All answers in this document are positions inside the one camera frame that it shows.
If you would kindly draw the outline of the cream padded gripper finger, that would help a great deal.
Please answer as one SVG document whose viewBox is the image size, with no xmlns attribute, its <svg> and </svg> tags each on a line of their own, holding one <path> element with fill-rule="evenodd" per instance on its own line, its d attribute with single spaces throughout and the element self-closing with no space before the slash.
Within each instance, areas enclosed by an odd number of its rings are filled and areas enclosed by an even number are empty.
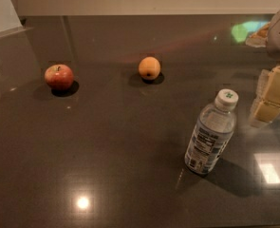
<svg viewBox="0 0 280 228">
<path fill-rule="evenodd" d="M 269 72 L 269 80 L 263 92 L 264 114 L 268 124 L 280 115 L 280 65 Z"/>
</svg>

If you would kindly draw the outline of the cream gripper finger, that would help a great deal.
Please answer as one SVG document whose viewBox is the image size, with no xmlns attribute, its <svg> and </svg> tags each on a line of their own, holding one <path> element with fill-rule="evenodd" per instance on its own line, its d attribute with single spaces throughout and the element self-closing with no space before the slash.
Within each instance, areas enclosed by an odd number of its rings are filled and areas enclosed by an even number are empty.
<svg viewBox="0 0 280 228">
<path fill-rule="evenodd" d="M 263 69 L 258 78 L 255 99 L 252 102 L 249 117 L 249 123 L 252 127 L 263 127 L 268 124 L 265 120 L 264 114 L 263 92 L 266 89 L 267 82 L 269 80 L 269 73 L 270 72 L 268 70 Z"/>
</svg>

